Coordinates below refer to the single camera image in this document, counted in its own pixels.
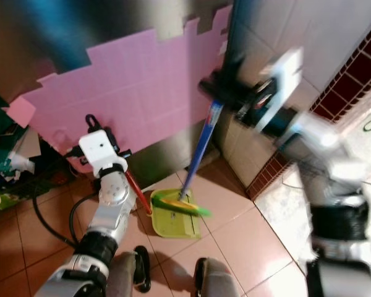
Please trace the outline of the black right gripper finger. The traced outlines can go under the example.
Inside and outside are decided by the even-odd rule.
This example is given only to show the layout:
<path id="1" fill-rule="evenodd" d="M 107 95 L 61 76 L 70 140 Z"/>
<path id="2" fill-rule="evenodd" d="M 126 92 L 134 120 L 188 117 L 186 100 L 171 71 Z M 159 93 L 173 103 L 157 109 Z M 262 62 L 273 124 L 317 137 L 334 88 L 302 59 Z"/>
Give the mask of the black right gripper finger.
<path id="1" fill-rule="evenodd" d="M 236 79 L 211 75 L 200 80 L 200 90 L 213 101 L 222 105 L 235 105 L 237 103 Z"/>
<path id="2" fill-rule="evenodd" d="M 239 81 L 244 58 L 225 59 L 221 68 L 222 81 Z"/>

